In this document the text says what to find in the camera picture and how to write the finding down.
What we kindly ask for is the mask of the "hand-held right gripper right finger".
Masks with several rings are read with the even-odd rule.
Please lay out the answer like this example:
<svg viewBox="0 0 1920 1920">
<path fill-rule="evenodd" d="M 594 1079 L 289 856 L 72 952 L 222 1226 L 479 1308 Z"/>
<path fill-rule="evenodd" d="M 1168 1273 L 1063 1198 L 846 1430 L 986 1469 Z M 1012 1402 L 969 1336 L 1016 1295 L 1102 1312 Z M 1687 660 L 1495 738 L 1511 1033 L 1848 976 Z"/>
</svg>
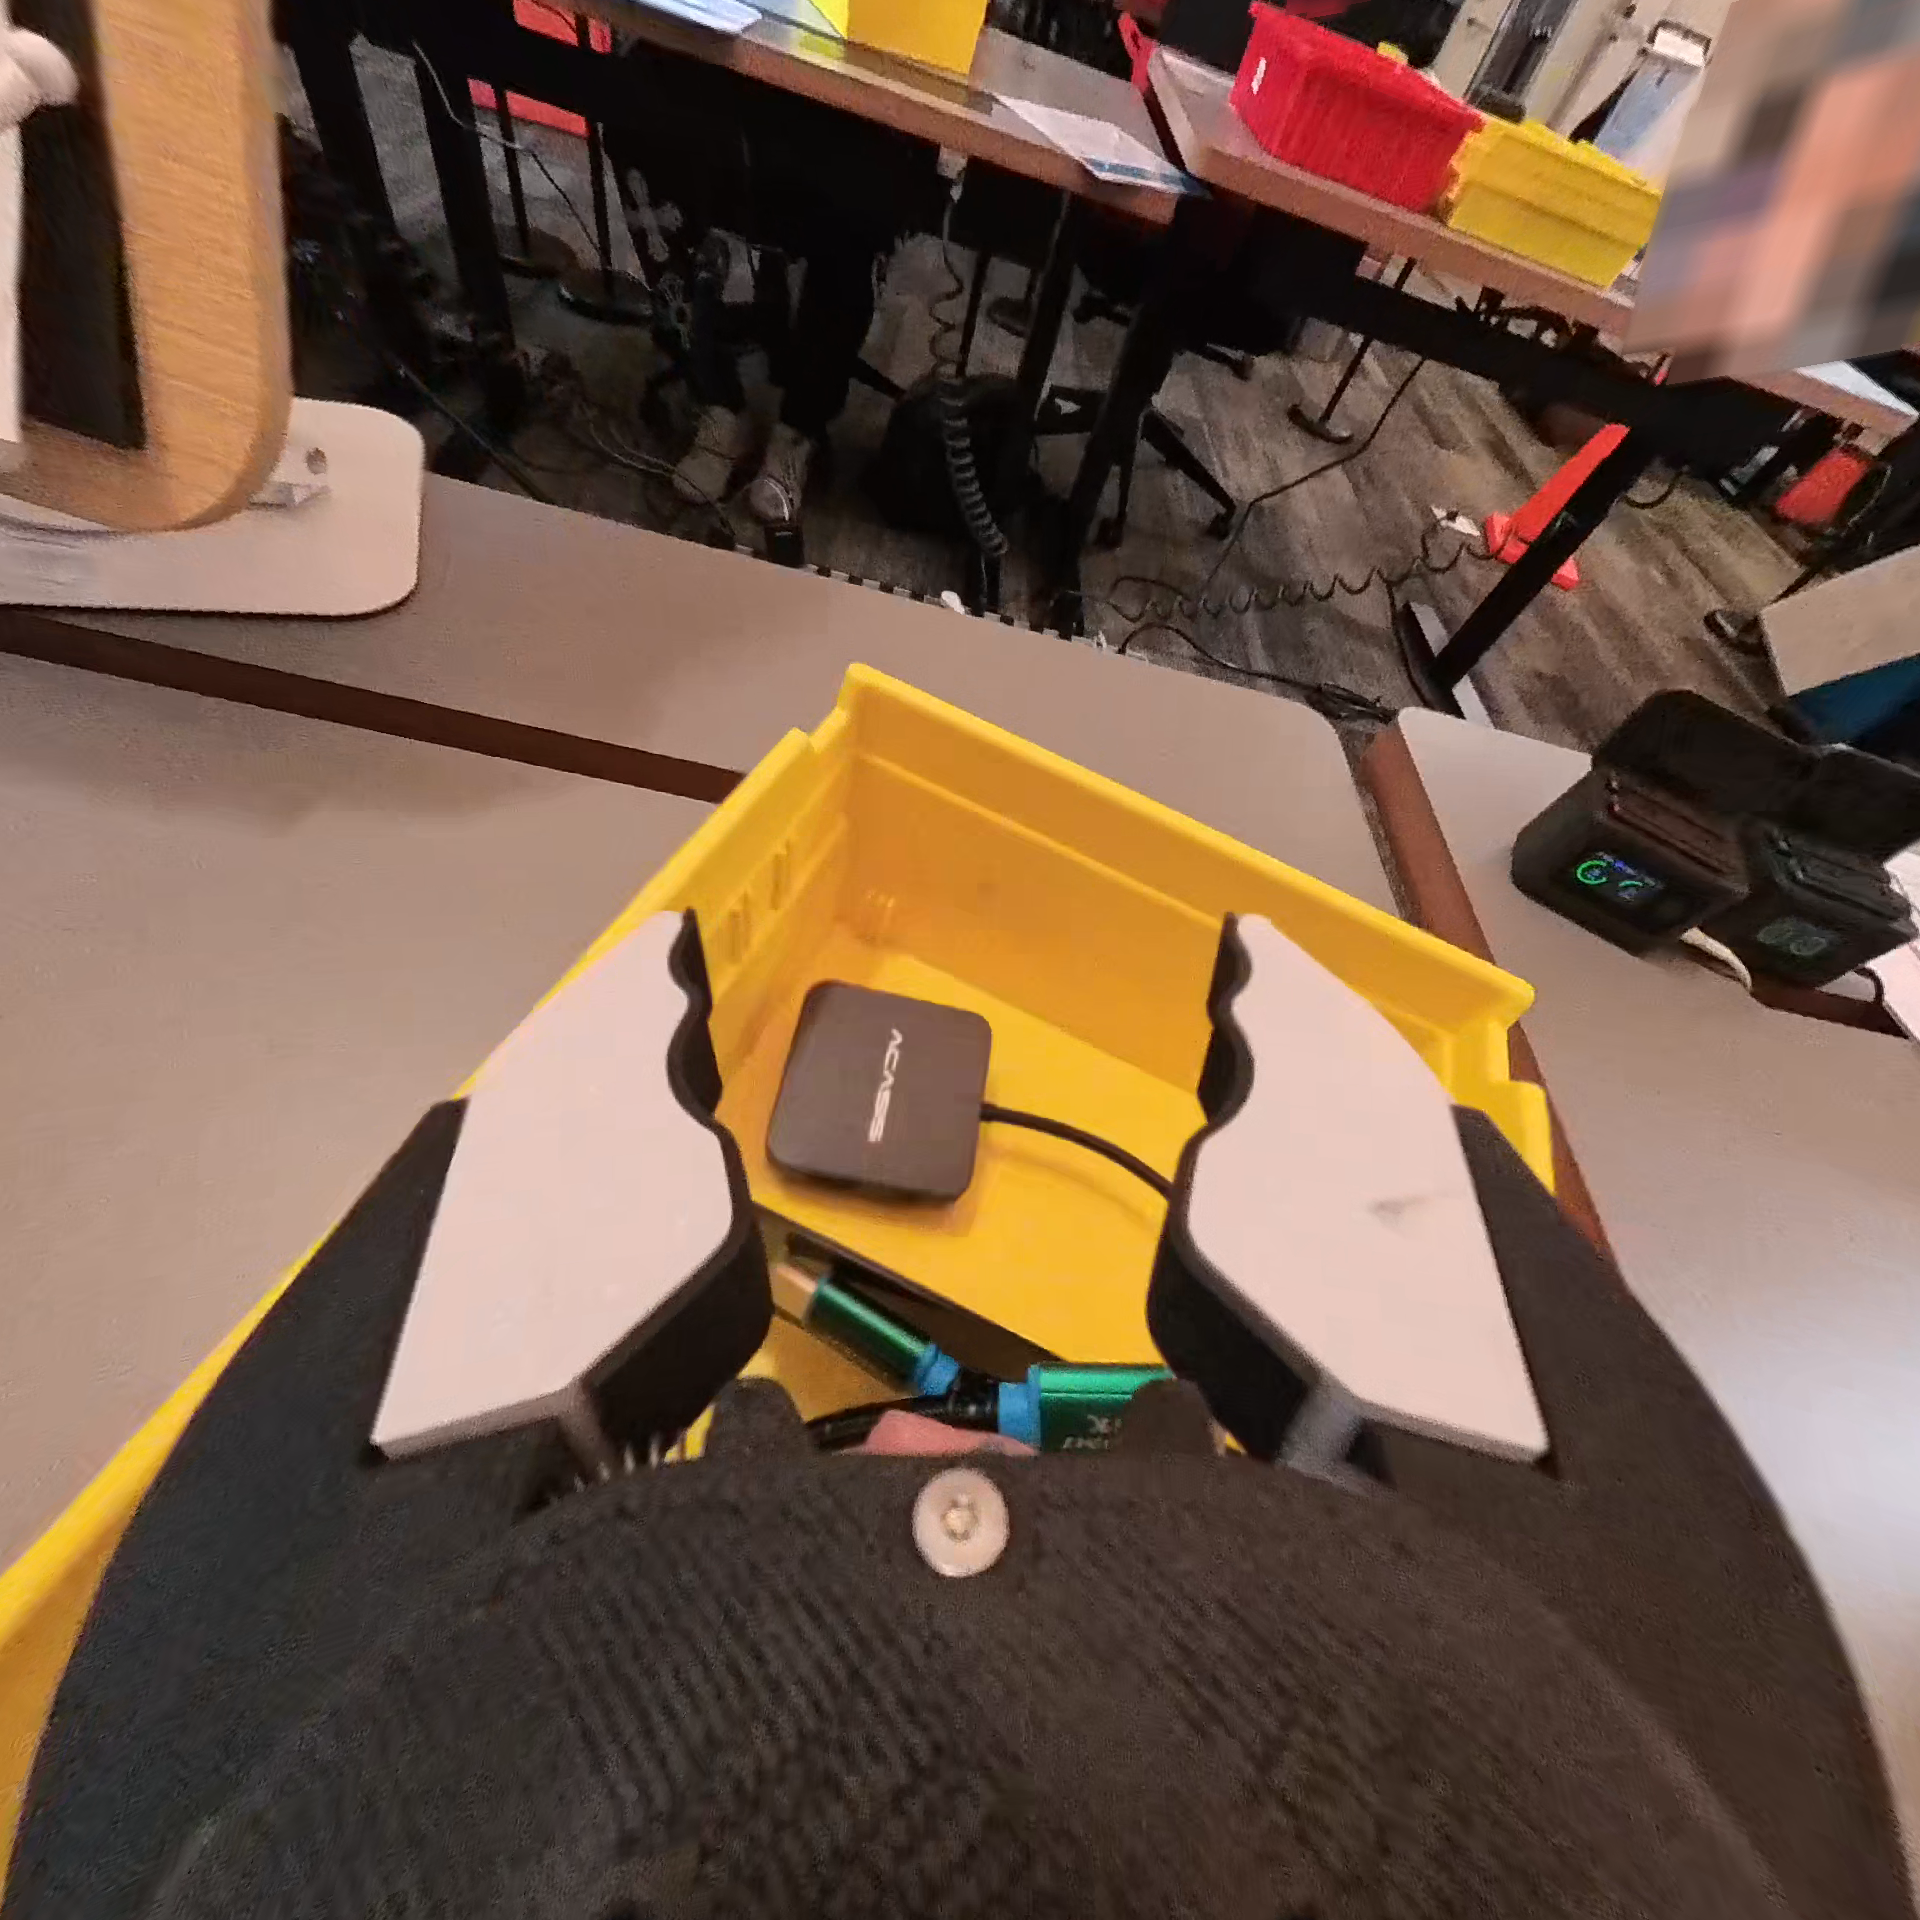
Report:
<svg viewBox="0 0 1920 1920">
<path fill-rule="evenodd" d="M 1551 1433 L 1460 1108 L 1367 999 L 1263 916 L 1208 988 L 1203 1125 L 1146 1294 L 1242 1453 L 1354 1473 L 1379 1433 L 1531 1469 Z"/>
</svg>

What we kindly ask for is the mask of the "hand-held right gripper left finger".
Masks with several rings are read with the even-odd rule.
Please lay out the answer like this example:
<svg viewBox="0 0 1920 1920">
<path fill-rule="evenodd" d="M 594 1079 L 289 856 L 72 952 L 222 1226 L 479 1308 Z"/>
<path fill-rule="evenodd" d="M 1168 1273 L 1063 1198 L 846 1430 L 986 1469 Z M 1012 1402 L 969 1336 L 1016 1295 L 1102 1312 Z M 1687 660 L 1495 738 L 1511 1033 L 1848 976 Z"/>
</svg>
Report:
<svg viewBox="0 0 1920 1920">
<path fill-rule="evenodd" d="M 371 1426 L 386 1460 L 543 1433 L 610 1476 L 761 1348 L 771 1264 L 711 1014 L 700 922 L 668 906 L 488 1056 Z"/>
</svg>

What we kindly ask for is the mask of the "black hub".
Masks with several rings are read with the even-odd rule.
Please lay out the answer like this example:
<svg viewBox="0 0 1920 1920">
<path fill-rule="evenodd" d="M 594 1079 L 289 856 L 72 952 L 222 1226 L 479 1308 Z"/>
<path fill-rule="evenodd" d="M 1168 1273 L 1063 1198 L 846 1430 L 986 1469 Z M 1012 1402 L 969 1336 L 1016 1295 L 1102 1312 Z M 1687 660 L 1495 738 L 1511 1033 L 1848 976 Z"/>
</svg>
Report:
<svg viewBox="0 0 1920 1920">
<path fill-rule="evenodd" d="M 960 1200 L 977 1169 L 991 1022 L 960 1005 L 815 982 L 766 1126 L 784 1175 L 908 1205 Z"/>
</svg>

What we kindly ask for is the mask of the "large yellow plastic bin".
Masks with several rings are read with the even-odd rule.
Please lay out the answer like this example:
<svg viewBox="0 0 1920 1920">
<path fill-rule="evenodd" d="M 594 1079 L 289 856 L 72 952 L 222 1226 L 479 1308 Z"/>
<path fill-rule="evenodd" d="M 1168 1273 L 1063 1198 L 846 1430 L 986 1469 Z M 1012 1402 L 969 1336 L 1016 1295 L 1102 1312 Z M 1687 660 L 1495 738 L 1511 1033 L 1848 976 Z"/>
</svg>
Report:
<svg viewBox="0 0 1920 1920">
<path fill-rule="evenodd" d="M 1393 1022 L 1460 1116 L 1487 1116 L 1553 1182 L 1546 1095 L 1508 1071 L 1527 982 L 865 664 L 812 733 L 761 759 L 559 989 L 668 906 L 690 910 L 703 929 L 719 1113 L 756 1213 L 1070 1359 L 1147 1354 L 1164 1202 L 1063 1143 L 998 1126 L 951 1205 L 784 1175 L 766 1126 L 812 984 L 849 980 L 983 1014 L 993 1102 L 1168 1166 L 1203 1125 L 1224 920 L 1263 916 Z M 320 1594 L 267 1525 L 340 1526 L 340 1496 L 322 1493 L 324 1448 L 346 1482 L 380 1476 L 371 1426 L 464 1095 L 420 1118 L 310 1258 L 6 1574 L 8 1892 L 31 1889 L 16 1823 L 27 1786 L 52 1778 L 46 1726 L 65 1669 L 134 1514 L 153 1503 L 167 1460 L 186 1464 L 187 1439 L 214 1439 L 220 1464 L 252 1469 L 266 1503 L 266 1520 L 216 1520 L 187 1573 L 225 1559 L 243 1626 L 283 1612 L 271 1577 L 298 1600 Z M 243 1385 L 243 1359 L 267 1368 L 266 1434 L 230 1441 L 202 1405 Z"/>
</svg>

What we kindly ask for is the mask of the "black bin divider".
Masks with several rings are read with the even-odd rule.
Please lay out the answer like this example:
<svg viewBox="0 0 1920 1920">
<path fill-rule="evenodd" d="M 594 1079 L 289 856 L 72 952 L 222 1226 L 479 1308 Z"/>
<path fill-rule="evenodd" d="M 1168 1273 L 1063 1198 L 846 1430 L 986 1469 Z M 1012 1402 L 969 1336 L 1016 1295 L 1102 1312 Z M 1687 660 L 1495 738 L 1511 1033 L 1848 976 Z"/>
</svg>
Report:
<svg viewBox="0 0 1920 1920">
<path fill-rule="evenodd" d="M 764 1209 L 759 1229 L 777 1308 L 800 1325 L 815 1328 L 819 1336 L 838 1340 L 846 1352 L 881 1354 L 874 1344 L 859 1346 L 854 1334 L 831 1332 L 834 1313 L 846 1320 L 850 1312 L 859 1312 L 874 1322 L 888 1320 L 900 1328 L 900 1340 L 910 1340 L 918 1348 L 937 1348 L 963 1374 L 1019 1378 L 1034 1364 L 1062 1357 L 983 1312 L 946 1300 L 891 1268 L 865 1262 L 780 1213 Z"/>
</svg>

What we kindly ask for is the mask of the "black charging case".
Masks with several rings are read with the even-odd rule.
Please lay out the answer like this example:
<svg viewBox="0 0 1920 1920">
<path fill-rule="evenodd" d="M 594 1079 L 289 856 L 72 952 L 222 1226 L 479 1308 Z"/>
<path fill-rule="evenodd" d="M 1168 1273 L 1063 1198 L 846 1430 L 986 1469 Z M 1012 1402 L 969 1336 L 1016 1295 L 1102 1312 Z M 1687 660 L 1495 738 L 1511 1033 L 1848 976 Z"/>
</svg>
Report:
<svg viewBox="0 0 1920 1920">
<path fill-rule="evenodd" d="M 1806 742 L 1699 693 L 1656 693 L 1518 832 L 1508 877 L 1628 952 L 1676 943 L 1746 900 L 1745 834 L 1787 812 L 1810 766 Z"/>
<path fill-rule="evenodd" d="M 1914 940 L 1914 902 L 1888 868 L 1916 847 L 1914 768 L 1842 745 L 1803 749 L 1799 770 L 1732 822 L 1745 888 L 1700 929 L 1752 976 L 1817 989 Z"/>
</svg>

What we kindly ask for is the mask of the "grey box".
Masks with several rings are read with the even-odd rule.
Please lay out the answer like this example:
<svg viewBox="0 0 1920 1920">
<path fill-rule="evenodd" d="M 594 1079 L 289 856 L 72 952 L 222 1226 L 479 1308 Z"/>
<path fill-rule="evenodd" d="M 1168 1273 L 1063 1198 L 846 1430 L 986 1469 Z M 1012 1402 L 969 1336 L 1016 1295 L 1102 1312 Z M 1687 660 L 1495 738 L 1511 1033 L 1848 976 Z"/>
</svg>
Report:
<svg viewBox="0 0 1920 1920">
<path fill-rule="evenodd" d="M 1760 634 L 1791 697 L 1919 657 L 1919 546 L 1782 593 Z"/>
</svg>

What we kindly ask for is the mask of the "brown top table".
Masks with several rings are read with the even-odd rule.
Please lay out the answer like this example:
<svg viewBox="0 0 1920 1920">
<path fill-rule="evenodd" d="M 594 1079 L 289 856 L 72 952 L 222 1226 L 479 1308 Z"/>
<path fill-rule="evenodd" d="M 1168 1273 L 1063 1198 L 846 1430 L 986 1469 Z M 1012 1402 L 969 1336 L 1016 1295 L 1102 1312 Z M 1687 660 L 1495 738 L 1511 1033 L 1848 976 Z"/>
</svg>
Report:
<svg viewBox="0 0 1920 1920">
<path fill-rule="evenodd" d="M 1791 407 L 1886 438 L 1914 421 L 1851 368 L 1660 380 L 1619 354 L 1625 300 L 1266 154 L 1236 116 L 1225 73 L 1158 50 L 1147 93 L 1183 166 L 1215 201 L 1281 221 L 1276 300 L 1287 313 L 1331 319 L 1428 365 L 1567 401 L 1624 429 L 1454 630 L 1418 602 L 1398 608 L 1409 681 L 1428 709 L 1487 716 L 1473 671 L 1656 458 L 1737 464 Z"/>
<path fill-rule="evenodd" d="M 963 164 L 994 176 L 1022 177 L 1034 190 L 1054 190 L 1063 202 L 1040 263 L 1038 308 L 1016 381 L 1019 401 L 1011 438 L 1002 445 L 993 477 L 983 477 L 975 464 L 972 432 L 958 401 L 958 365 L 942 351 L 935 359 L 942 372 L 948 488 L 977 546 L 986 591 L 999 586 L 1007 540 L 998 506 L 1019 497 L 1024 485 L 1050 356 L 1062 336 L 1088 216 L 1108 210 L 1126 223 L 1164 233 L 1185 202 L 1183 193 L 1166 190 L 1113 185 L 1092 176 L 1079 181 L 1083 169 L 1067 153 L 1052 150 L 991 89 L 867 53 L 782 15 L 761 13 L 739 34 L 724 37 L 634 4 L 628 37 L 610 55 L 596 55 L 590 37 L 563 42 L 523 30 L 513 4 L 273 4 L 273 25 L 294 50 L 322 154 L 347 193 L 350 240 L 364 258 L 362 274 L 376 297 L 376 342 L 392 354 L 395 377 L 419 377 L 404 344 L 416 330 L 416 311 L 404 306 L 402 319 L 388 313 L 388 301 L 402 297 L 392 263 L 393 210 L 352 48 L 356 41 L 376 41 L 412 60 L 425 146 L 471 324 L 474 377 L 488 418 L 500 432 L 521 423 L 528 399 L 480 154 L 484 130 L 471 116 L 474 80 L 492 85 L 499 97 L 521 86 L 582 114 L 601 135 L 618 132 L 642 143 L 655 157 L 665 153 L 668 119 L 675 114 L 668 101 L 687 89 L 707 93 L 710 85 L 698 80 L 705 68 L 802 96 L 888 128 L 927 164 L 918 216 L 900 234 L 937 230 L 931 181 L 939 153 L 954 153 Z"/>
</svg>

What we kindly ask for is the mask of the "wooden rimmed stand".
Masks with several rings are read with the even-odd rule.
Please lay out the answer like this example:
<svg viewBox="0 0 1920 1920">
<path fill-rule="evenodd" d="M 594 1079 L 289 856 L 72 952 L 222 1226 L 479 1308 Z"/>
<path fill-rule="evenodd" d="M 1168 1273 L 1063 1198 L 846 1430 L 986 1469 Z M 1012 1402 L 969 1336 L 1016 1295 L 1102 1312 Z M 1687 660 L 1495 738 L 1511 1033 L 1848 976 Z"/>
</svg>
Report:
<svg viewBox="0 0 1920 1920">
<path fill-rule="evenodd" d="M 273 4 L 6 4 L 6 542 L 199 530 L 294 421 Z"/>
</svg>

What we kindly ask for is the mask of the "printed paper sheet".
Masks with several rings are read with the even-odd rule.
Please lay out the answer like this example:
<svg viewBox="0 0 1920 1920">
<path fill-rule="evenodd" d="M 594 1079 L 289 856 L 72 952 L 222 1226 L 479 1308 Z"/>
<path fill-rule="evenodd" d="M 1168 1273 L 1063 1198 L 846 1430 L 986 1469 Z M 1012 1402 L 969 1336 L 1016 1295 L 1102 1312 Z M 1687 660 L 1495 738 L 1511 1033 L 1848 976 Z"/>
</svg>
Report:
<svg viewBox="0 0 1920 1920">
<path fill-rule="evenodd" d="M 999 93 L 998 103 L 1034 128 L 1046 142 L 1067 153 L 1087 173 L 1106 185 L 1155 186 L 1170 193 L 1193 192 L 1188 173 L 1158 143 L 1095 114 Z"/>
</svg>

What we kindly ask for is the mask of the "red plastic bin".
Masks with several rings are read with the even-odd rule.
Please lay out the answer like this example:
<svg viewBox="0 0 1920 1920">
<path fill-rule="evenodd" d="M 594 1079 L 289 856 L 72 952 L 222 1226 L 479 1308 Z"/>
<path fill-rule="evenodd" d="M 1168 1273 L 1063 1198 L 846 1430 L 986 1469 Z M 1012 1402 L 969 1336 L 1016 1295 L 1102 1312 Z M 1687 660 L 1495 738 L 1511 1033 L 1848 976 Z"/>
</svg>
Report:
<svg viewBox="0 0 1920 1920">
<path fill-rule="evenodd" d="M 1484 114 L 1411 64 L 1308 13 L 1250 4 L 1233 109 L 1271 159 L 1428 213 Z"/>
</svg>

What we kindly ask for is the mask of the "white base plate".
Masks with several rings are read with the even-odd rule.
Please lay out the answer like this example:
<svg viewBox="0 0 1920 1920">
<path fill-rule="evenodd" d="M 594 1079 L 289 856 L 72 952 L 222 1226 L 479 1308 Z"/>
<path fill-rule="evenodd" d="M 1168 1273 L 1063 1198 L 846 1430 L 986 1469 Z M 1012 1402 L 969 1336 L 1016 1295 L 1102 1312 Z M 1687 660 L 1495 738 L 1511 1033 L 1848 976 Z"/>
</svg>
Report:
<svg viewBox="0 0 1920 1920">
<path fill-rule="evenodd" d="M 9 608 L 367 616 L 419 583 L 425 441 L 377 407 L 294 401 L 271 479 L 192 530 L 115 533 L 6 497 Z"/>
</svg>

